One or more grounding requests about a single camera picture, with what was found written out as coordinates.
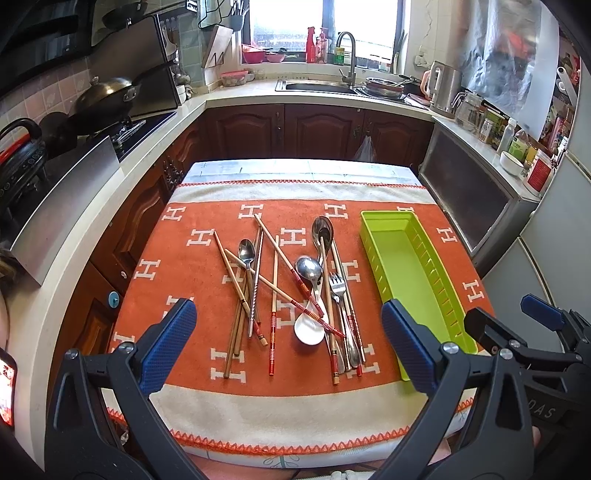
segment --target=pink bowl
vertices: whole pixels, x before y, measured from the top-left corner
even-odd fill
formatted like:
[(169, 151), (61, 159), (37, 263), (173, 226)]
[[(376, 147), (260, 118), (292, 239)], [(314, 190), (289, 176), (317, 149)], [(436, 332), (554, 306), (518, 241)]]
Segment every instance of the pink bowl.
[(267, 60), (270, 61), (271, 63), (281, 63), (283, 60), (285, 60), (285, 54), (284, 53), (268, 53)]
[(243, 51), (244, 61), (246, 63), (262, 63), (265, 60), (264, 51)]

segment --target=green plastic tray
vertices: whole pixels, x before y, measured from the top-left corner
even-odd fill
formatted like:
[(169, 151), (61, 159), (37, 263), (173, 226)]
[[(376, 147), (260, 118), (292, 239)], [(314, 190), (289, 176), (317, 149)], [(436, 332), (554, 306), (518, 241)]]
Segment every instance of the green plastic tray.
[[(441, 259), (413, 212), (361, 212), (361, 240), (382, 302), (398, 299), (440, 342), (477, 353), (464, 310)], [(403, 380), (409, 380), (402, 364)]]

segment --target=window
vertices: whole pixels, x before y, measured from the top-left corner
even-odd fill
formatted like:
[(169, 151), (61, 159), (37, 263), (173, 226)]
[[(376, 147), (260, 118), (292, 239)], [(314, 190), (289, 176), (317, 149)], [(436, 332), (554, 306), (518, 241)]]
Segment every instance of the window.
[[(402, 0), (250, 0), (243, 32), (244, 43), (259, 48), (302, 52), (308, 27), (329, 32), (329, 49), (342, 31), (356, 40), (360, 58), (392, 58), (392, 48), (402, 28)], [(350, 49), (348, 37), (343, 46)]]

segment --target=spoon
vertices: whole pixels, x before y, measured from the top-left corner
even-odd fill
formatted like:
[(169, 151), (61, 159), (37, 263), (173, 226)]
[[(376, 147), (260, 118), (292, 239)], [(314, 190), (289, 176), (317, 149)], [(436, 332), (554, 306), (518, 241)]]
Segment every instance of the spoon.
[[(326, 315), (326, 308), (322, 302), (318, 288), (318, 280), (322, 277), (322, 266), (314, 258), (303, 256), (295, 261), (294, 268), (307, 286), (314, 290), (320, 310), (322, 310), (323, 315)], [(322, 326), (304, 313), (295, 321), (294, 331), (295, 336), (298, 337), (300, 342), (306, 345), (318, 345), (324, 338), (324, 329)]]

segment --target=wooden chopstick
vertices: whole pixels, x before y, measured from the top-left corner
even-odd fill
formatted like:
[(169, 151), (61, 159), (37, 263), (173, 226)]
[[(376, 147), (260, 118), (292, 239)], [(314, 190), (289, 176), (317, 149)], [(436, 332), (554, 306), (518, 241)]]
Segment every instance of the wooden chopstick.
[[(322, 248), (322, 273), (324, 275), (324, 290), (326, 292), (326, 313), (329, 318), (329, 324), (335, 326), (335, 316), (332, 310), (332, 299), (330, 298), (330, 280), (329, 280), (329, 269), (326, 265), (326, 250), (324, 248), (324, 238), (320, 236), (320, 247)], [(330, 364), (332, 367), (333, 374), (333, 385), (338, 385), (339, 379), (339, 364), (336, 358), (336, 339), (335, 336), (330, 334)]]
[[(273, 285), (277, 286), (277, 251), (273, 259)], [(277, 292), (273, 290), (271, 303), (271, 348), (269, 348), (269, 375), (275, 375), (275, 331), (277, 330)]]
[(240, 302), (236, 303), (236, 313), (234, 314), (234, 323), (232, 324), (232, 330), (230, 332), (230, 342), (228, 345), (228, 350), (226, 353), (226, 362), (223, 366), (223, 377), (230, 378), (230, 367), (232, 365), (232, 355), (235, 354), (235, 344), (236, 344), (236, 336), (238, 334), (238, 325), (240, 322), (240, 317), (242, 316), (242, 306)]
[[(244, 294), (242, 293), (242, 289), (240, 288), (240, 285), (238, 284), (238, 280), (236, 279), (236, 275), (234, 275), (234, 270), (232, 270), (232, 266), (230, 265), (228, 257), (226, 256), (226, 252), (228, 250), (224, 251), (224, 247), (222, 246), (222, 243), (220, 242), (220, 238), (218, 237), (217, 232), (215, 230), (213, 231), (213, 236), (216, 239), (217, 247), (219, 248), (220, 254), (222, 255), (223, 262), (226, 265), (226, 270), (228, 271), (228, 275), (232, 279), (232, 284), (234, 285), (234, 289), (236, 290), (236, 293), (238, 294), (238, 299), (242, 303), (242, 308), (243, 308), (244, 312), (246, 313), (246, 315), (250, 315), (250, 308), (248, 306), (248, 303), (246, 302), (246, 299), (244, 298)], [(244, 263), (241, 260), (239, 260), (235, 255), (232, 254), (232, 257), (236, 258), (242, 264), (242, 268), (245, 267)], [(255, 332), (256, 332), (256, 335), (259, 337), (261, 344), (263, 346), (267, 346), (268, 345), (267, 340), (265, 339), (265, 336), (262, 334), (261, 328), (258, 325), (255, 327)]]
[(267, 227), (265, 226), (265, 224), (262, 222), (260, 214), (259, 213), (255, 213), (254, 217), (255, 217), (255, 220), (258, 222), (258, 224), (261, 226), (263, 232), (265, 232), (265, 235), (267, 236), (267, 238), (273, 244), (273, 247), (275, 248), (275, 251), (283, 259), (283, 261), (287, 265), (287, 268), (290, 269), (291, 275), (293, 276), (293, 278), (295, 280), (295, 283), (299, 286), (300, 290), (308, 297), (308, 299), (310, 299), (310, 301), (312, 302), (312, 305), (314, 305), (314, 308), (316, 309), (316, 311), (318, 313), (320, 313), (321, 315), (324, 315), (322, 313), (322, 309), (320, 308), (320, 305), (318, 305), (318, 302), (314, 298), (314, 295), (312, 295), (312, 292), (310, 291), (310, 289), (308, 287), (306, 287), (306, 284), (303, 282), (303, 280), (301, 279), (301, 277), (298, 275), (298, 272), (296, 272), (296, 270), (294, 269), (294, 267), (291, 265), (290, 261), (287, 259), (287, 257), (285, 256), (285, 254), (282, 252), (281, 248), (279, 248), (279, 245), (277, 244), (277, 242), (275, 242), (275, 239), (269, 233), (269, 230), (267, 229)]
[[(236, 255), (234, 255), (232, 252), (230, 252), (230, 250), (226, 249), (225, 251), (228, 255), (230, 255), (230, 257), (232, 257), (232, 259), (238, 264), (240, 265), (242, 268), (245, 268), (245, 264), (242, 260), (240, 260)], [(308, 317), (310, 317), (311, 319), (317, 321), (319, 324), (321, 324), (324, 329), (330, 333), (334, 333), (336, 336), (340, 337), (340, 338), (345, 338), (345, 334), (343, 332), (338, 331), (335, 327), (330, 326), (328, 323), (326, 323), (323, 319), (321, 319), (318, 315), (316, 315), (315, 313), (311, 312), (310, 310), (308, 310), (306, 307), (304, 307), (301, 303), (296, 302), (294, 299), (292, 299), (287, 293), (285, 293), (284, 291), (280, 290), (279, 288), (277, 288), (275, 285), (273, 285), (273, 283), (271, 283), (270, 281), (268, 281), (265, 277), (263, 277), (262, 275), (259, 277), (259, 280), (261, 280), (267, 287), (269, 287), (271, 290), (273, 290), (274, 292), (277, 292), (279, 295), (281, 295), (284, 299), (286, 299), (289, 303), (291, 303), (295, 308), (297, 308), (300, 312), (305, 313)]]
[(361, 341), (359, 325), (357, 324), (357, 318), (355, 317), (355, 312), (353, 310), (351, 293), (349, 291), (349, 286), (347, 285), (347, 278), (343, 275), (342, 263), (340, 262), (339, 250), (336, 248), (335, 239), (333, 239), (331, 250), (333, 253), (333, 258), (335, 259), (336, 271), (345, 282), (345, 312), (347, 314), (347, 322), (349, 324), (349, 327), (351, 328), (351, 331), (353, 332), (353, 336), (355, 337), (355, 343), (357, 343), (357, 347), (359, 349), (359, 357), (361, 363), (357, 366), (357, 376), (361, 377), (361, 375), (363, 375), (363, 365), (365, 364), (365, 352), (363, 351), (363, 342)]

